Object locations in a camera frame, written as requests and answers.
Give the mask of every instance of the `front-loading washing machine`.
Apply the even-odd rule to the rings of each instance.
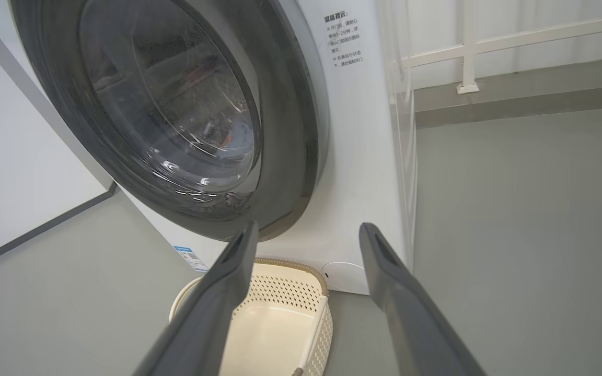
[[[410,262],[414,153],[391,125],[375,0],[10,8],[67,126],[194,269],[253,219],[258,256],[335,290],[368,293],[363,222]]]

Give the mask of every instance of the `empty basket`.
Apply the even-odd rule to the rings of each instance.
[[[176,298],[176,307],[198,280]],[[321,376],[333,323],[327,283],[310,266],[255,259],[248,295],[231,316],[220,376]]]

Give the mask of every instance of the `basket bottom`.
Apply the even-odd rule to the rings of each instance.
[[[313,316],[282,307],[253,305],[229,327],[220,376],[281,376],[298,367]]]

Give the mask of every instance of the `blue and white sticker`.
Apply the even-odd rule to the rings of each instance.
[[[176,249],[176,251],[178,251],[178,253],[182,256],[182,258],[187,261],[187,264],[189,264],[189,266],[191,266],[195,271],[198,272],[207,272],[208,271],[208,267],[206,266],[206,264],[203,264],[203,262],[199,259],[199,257],[194,254],[194,252],[192,252],[192,250],[190,250],[187,247],[174,247]]]

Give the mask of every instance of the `sticker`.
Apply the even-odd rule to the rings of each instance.
[[[345,11],[325,15],[330,56],[334,67],[346,67],[364,61],[361,52],[359,20]]]
[[[195,271],[198,272],[207,272],[208,271],[208,267],[206,266],[206,264],[203,264],[203,262],[199,259],[199,257],[194,254],[194,252],[192,252],[192,250],[190,250],[187,247],[174,247],[178,253],[182,256],[182,258],[187,261],[187,264],[189,264],[191,267],[193,267],[193,269]]]

